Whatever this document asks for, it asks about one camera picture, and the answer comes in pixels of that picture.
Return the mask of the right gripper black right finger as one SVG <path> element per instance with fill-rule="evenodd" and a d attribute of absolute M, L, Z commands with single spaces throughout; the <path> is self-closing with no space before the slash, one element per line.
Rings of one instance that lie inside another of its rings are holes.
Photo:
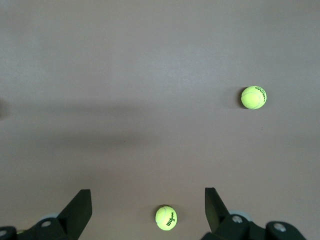
<path fill-rule="evenodd" d="M 270 221 L 265 227 L 256 225 L 239 213 L 231 214 L 217 190 L 207 187 L 204 191 L 205 215 L 211 229 L 204 240 L 304 240 L 293 225 L 283 221 Z"/>

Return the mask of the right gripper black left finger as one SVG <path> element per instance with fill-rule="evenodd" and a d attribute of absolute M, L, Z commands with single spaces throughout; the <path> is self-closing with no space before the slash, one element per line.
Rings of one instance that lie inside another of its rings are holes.
<path fill-rule="evenodd" d="M 46 217 L 27 230 L 2 226 L 2 240 L 77 240 L 92 216 L 92 197 L 89 189 L 80 190 L 55 217 Z"/>

